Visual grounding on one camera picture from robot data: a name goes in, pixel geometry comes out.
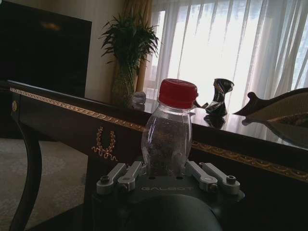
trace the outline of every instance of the white curtain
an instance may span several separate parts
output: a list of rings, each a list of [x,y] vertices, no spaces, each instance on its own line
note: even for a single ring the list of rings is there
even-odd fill
[[[234,113],[250,91],[269,99],[308,87],[307,13],[308,0],[153,0],[161,44],[148,57],[147,98],[157,98],[164,78],[179,78],[210,103],[214,79],[226,78],[235,84],[226,98]]]

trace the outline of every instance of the black tv screen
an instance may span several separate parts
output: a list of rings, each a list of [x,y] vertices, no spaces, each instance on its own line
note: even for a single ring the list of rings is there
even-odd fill
[[[91,22],[6,1],[0,5],[0,80],[84,96]]]

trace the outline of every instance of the red bottle cap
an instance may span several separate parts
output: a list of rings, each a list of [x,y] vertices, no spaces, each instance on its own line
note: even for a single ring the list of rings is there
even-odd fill
[[[158,100],[170,107],[190,109],[197,95],[197,87],[193,83],[166,78],[160,85]]]

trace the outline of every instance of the green plant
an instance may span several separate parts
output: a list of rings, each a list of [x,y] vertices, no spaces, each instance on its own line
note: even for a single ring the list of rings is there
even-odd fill
[[[121,16],[106,23],[107,31],[102,34],[102,56],[113,53],[120,69],[127,74],[129,87],[134,93],[134,71],[139,74],[140,61],[146,60],[148,54],[157,54],[158,38],[154,32],[154,26],[148,26],[143,18]]]

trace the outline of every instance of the floor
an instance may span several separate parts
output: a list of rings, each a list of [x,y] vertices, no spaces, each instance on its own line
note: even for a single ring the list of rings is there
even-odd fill
[[[60,143],[40,141],[42,179],[26,229],[83,203],[87,157]],[[23,140],[0,139],[0,231],[9,229],[26,180]]]
[[[83,205],[78,205],[26,231],[82,231]]]

